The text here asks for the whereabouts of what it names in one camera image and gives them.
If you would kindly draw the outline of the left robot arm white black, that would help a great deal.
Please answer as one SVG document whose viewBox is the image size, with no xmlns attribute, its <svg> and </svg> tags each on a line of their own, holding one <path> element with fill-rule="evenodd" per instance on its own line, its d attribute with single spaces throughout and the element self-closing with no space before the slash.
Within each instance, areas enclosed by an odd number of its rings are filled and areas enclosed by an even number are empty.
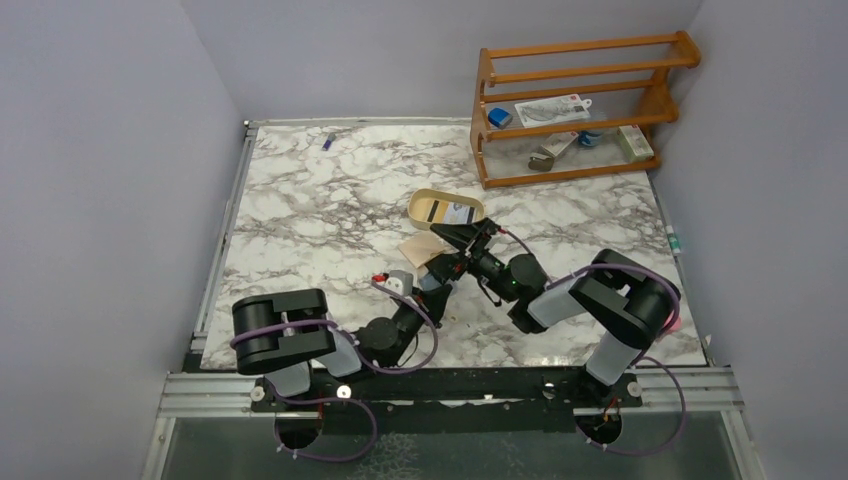
<svg viewBox="0 0 848 480">
<path fill-rule="evenodd" d="M 245 297 L 231 309 L 239 374 L 262 375 L 277 396 L 291 398 L 311 388 L 311 363 L 344 383 L 376 374 L 406 375 L 423 369 L 434 358 L 403 367 L 402 355 L 428 327 L 436 333 L 454 291 L 452 284 L 431 290 L 405 284 L 399 277 L 376 275 L 371 285 L 387 294 L 397 309 L 390 317 L 372 319 L 350 332 L 331 316 L 321 289 L 304 289 Z"/>
</svg>

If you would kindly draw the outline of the beige leather card holder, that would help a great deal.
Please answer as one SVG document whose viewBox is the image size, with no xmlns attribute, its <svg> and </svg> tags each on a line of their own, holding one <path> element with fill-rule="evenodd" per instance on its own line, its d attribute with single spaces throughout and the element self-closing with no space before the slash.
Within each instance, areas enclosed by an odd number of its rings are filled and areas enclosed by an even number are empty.
<svg viewBox="0 0 848 480">
<path fill-rule="evenodd" d="M 449 250 L 449 246 L 435 233 L 420 231 L 398 245 L 398 250 L 414 269 Z"/>
</svg>

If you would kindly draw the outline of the white card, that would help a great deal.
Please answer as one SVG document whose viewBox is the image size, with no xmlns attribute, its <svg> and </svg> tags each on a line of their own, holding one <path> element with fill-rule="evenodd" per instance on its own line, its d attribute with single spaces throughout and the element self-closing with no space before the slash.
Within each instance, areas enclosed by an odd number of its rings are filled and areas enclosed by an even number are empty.
<svg viewBox="0 0 848 480">
<path fill-rule="evenodd" d="M 444 215 L 444 224 L 471 224 L 475 221 L 477 209 L 472 205 L 448 202 Z"/>
</svg>

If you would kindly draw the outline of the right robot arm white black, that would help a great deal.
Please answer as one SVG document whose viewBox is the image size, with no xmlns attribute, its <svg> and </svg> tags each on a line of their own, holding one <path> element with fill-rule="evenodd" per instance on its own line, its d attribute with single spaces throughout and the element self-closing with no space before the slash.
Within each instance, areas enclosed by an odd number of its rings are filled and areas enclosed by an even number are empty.
<svg viewBox="0 0 848 480">
<path fill-rule="evenodd" d="M 504 228 L 489 218 L 467 224 L 438 224 L 430 231 L 453 252 L 430 259 L 427 275 L 438 284 L 472 276 L 495 305 L 526 334 L 539 334 L 584 313 L 605 329 L 584 366 L 590 384 L 609 389 L 665 335 L 679 316 L 681 293 L 667 278 L 612 250 L 558 280 L 549 277 L 531 251 L 508 261 L 488 247 Z"/>
</svg>

